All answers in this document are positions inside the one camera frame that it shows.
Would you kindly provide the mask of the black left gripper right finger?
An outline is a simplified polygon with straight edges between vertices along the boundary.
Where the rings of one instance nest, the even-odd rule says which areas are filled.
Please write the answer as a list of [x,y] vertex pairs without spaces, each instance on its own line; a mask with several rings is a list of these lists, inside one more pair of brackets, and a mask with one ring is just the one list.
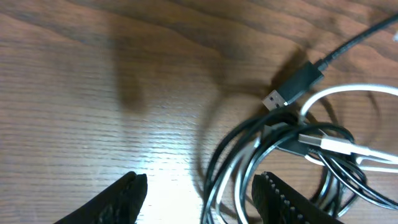
[[342,224],[271,172],[254,176],[252,200],[266,224]]

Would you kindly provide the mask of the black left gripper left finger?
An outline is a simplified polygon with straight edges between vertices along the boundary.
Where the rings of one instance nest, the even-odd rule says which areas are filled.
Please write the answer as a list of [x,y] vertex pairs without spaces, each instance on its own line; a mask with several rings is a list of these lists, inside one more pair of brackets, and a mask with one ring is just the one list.
[[135,224],[147,188],[145,174],[128,172],[55,224]]

